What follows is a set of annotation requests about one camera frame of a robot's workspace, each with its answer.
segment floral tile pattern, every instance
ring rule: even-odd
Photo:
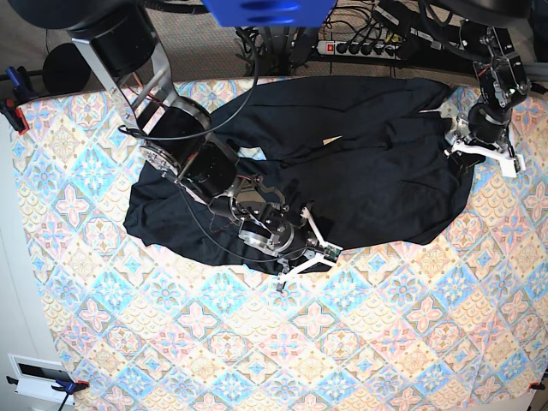
[[[250,86],[178,90],[215,110]],[[477,97],[460,88],[440,110]],[[522,396],[548,365],[540,100],[515,110],[520,178],[479,165],[467,210],[432,244],[348,250],[284,295],[245,266],[206,267],[125,233],[144,162],[104,92],[22,109],[30,131],[5,134],[47,324],[66,369],[91,384],[78,410],[438,411]]]

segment red clamp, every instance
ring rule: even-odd
[[[539,391],[544,391],[546,389],[545,385],[542,384],[542,382],[539,382],[539,383],[531,383],[529,385],[529,390],[527,392],[529,392],[530,390],[539,390]]]
[[[21,108],[15,105],[15,101],[13,99],[5,98],[0,100],[0,113],[4,114],[11,127],[13,127],[19,135],[22,135],[28,131],[29,127],[27,119],[25,118]]]

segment power strip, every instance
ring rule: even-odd
[[[373,45],[372,43],[362,44],[360,42],[354,42],[349,45],[346,41],[320,40],[316,45],[316,50],[318,51],[318,54],[322,56],[369,57],[400,60],[396,55],[397,46],[385,45],[384,43]]]

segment blue object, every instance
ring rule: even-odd
[[[61,388],[63,389],[63,391],[65,391],[67,394],[74,394],[74,392],[76,391],[76,388],[77,388],[77,384],[76,383],[73,383],[72,381],[62,381],[61,379],[59,378],[55,378],[55,382],[58,383],[59,385],[61,385]]]
[[[336,0],[202,0],[223,27],[320,27]]]
[[[9,79],[14,83],[17,91],[26,101],[38,97],[38,94],[34,92],[34,90],[28,88],[27,83],[23,78],[23,75],[17,69],[15,69],[15,67],[9,66],[8,68],[6,68],[6,74],[8,75]]]

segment black cloth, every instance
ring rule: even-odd
[[[443,154],[451,120],[420,113],[437,109],[449,94],[447,86],[429,80],[280,81],[259,86],[217,137],[260,146],[268,160],[243,158],[238,172],[265,176],[292,211],[313,201],[312,214],[327,241],[345,249],[400,240],[427,244],[462,212],[472,186],[473,172],[456,176]],[[213,112],[213,124],[228,118],[242,99]],[[342,137],[324,144],[337,136]],[[221,244],[251,259],[269,259],[245,246],[229,220],[212,218],[195,202],[191,206]],[[132,187],[124,225],[146,245],[164,245],[204,264],[280,270],[278,263],[242,261],[220,250],[197,227],[182,193],[150,164]]]
[[[533,9],[529,19],[533,28],[533,47],[537,61],[548,62],[548,2],[533,0]]]

